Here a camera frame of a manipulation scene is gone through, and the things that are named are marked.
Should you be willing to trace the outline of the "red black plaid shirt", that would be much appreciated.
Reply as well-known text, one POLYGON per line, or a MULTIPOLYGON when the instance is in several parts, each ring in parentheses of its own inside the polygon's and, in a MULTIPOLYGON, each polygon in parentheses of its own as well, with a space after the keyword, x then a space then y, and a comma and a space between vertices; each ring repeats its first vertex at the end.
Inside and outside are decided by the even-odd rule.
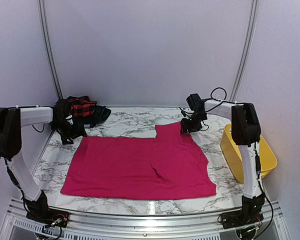
POLYGON ((84 118, 93 115, 97 101, 92 101, 89 96, 73 97, 69 96, 66 99, 60 99, 55 103, 55 107, 62 110, 64 115, 73 116, 75 118, 84 118))

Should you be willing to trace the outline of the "pink garment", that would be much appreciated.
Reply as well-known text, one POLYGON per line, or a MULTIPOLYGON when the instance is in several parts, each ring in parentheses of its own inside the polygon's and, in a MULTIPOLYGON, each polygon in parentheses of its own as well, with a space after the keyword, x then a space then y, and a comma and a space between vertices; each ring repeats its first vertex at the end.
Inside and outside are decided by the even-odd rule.
POLYGON ((208 160, 179 122, 157 125, 156 136, 83 138, 61 193, 75 197, 181 200, 211 197, 208 160))

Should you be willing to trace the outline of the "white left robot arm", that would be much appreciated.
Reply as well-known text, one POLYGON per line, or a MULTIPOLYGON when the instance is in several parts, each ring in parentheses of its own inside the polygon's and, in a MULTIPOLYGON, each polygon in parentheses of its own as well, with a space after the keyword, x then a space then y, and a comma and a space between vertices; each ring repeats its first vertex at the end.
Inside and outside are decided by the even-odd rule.
POLYGON ((65 99, 50 107, 0 107, 0 158, 4 159, 11 181, 20 189, 26 211, 47 223, 53 218, 53 211, 45 193, 31 176, 22 153, 22 129, 37 124, 50 124, 64 145, 87 134, 84 126, 74 120, 71 103, 65 99))

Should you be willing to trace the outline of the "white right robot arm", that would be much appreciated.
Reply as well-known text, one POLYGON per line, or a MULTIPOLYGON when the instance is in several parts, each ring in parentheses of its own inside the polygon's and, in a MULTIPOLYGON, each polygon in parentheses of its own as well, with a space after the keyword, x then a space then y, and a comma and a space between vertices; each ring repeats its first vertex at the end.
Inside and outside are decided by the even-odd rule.
POLYGON ((181 110, 184 116, 181 120, 182 134, 200 131, 208 114, 231 121, 231 135, 241 153, 244 176, 242 209, 238 211, 237 219, 242 224, 248 224, 265 203, 259 154, 261 126, 254 105, 248 102, 229 102, 212 96, 205 99, 197 93, 189 95, 186 102, 192 112, 181 110))

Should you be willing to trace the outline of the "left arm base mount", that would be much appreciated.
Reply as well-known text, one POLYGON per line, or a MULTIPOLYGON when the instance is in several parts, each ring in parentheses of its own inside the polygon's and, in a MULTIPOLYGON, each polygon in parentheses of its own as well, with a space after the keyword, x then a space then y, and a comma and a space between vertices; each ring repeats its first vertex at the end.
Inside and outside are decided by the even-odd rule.
POLYGON ((50 208, 48 213, 40 213, 38 211, 27 210, 26 217, 30 220, 40 222, 49 227, 67 227, 69 220, 69 212, 50 208))

